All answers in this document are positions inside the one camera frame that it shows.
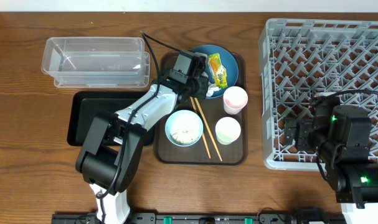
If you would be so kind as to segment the white tissue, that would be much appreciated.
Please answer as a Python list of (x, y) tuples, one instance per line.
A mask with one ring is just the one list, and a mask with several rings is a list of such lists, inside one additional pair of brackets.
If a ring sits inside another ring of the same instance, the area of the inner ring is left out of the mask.
[(206, 97), (211, 97), (215, 92), (219, 90), (220, 88), (215, 83), (209, 82)]

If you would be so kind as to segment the green orange snack wrapper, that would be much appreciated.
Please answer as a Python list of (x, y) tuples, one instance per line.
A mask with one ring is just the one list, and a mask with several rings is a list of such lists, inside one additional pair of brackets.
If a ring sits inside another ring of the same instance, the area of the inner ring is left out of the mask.
[(227, 71), (222, 65), (222, 61), (219, 53), (208, 55), (209, 69), (214, 79), (214, 83), (220, 89), (228, 87), (227, 83)]

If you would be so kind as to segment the white cup pink inside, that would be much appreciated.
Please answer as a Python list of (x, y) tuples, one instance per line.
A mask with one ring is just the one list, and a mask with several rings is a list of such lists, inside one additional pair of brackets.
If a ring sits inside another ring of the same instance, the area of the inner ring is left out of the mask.
[(239, 87), (228, 87), (223, 94), (224, 110), (227, 114), (238, 114), (248, 103), (247, 92)]

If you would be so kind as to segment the light blue bowl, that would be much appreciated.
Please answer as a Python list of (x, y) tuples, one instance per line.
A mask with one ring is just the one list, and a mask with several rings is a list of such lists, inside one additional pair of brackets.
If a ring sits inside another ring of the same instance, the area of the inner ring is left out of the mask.
[(164, 131), (174, 145), (189, 147), (202, 138), (204, 125), (197, 113), (179, 110), (168, 117)]

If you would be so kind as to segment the rice leftovers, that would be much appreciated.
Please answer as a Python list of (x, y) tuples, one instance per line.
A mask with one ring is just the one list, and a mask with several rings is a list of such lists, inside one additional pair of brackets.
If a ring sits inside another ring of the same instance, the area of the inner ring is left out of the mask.
[(175, 126), (171, 130), (172, 140), (179, 145), (189, 145), (194, 143), (199, 135), (198, 127), (185, 124)]

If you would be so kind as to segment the white cup green inside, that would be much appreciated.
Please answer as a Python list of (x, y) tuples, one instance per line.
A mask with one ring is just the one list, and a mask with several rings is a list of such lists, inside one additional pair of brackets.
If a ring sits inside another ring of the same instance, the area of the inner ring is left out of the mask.
[(222, 145), (236, 141), (241, 134), (240, 123), (232, 117), (223, 117), (215, 125), (217, 140)]

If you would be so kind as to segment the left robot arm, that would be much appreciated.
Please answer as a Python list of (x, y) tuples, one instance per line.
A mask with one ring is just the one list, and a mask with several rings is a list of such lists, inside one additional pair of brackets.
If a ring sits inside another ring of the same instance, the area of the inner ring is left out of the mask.
[(132, 105), (93, 118), (75, 168), (96, 196), (98, 223), (126, 222), (126, 190), (138, 170), (145, 135), (189, 97), (203, 100), (208, 82), (204, 71), (187, 76), (171, 70)]

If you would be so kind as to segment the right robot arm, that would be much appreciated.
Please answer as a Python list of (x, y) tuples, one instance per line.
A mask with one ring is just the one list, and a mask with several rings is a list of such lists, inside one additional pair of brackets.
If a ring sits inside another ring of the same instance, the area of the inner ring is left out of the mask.
[(285, 119), (284, 143), (313, 151), (346, 223), (378, 223), (378, 164), (369, 160), (372, 121), (365, 109), (320, 105), (313, 119)]

